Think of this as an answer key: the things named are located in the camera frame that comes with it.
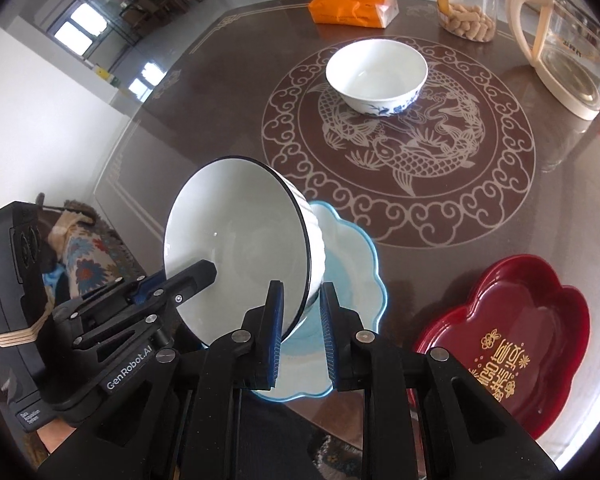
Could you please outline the person's left hand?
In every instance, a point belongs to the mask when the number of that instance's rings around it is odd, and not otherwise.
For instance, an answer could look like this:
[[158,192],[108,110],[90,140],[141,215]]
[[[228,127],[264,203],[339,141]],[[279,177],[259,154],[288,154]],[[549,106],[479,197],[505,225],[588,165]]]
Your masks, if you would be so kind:
[[76,428],[67,424],[60,418],[55,418],[36,430],[38,438],[46,451],[55,452],[74,432]]

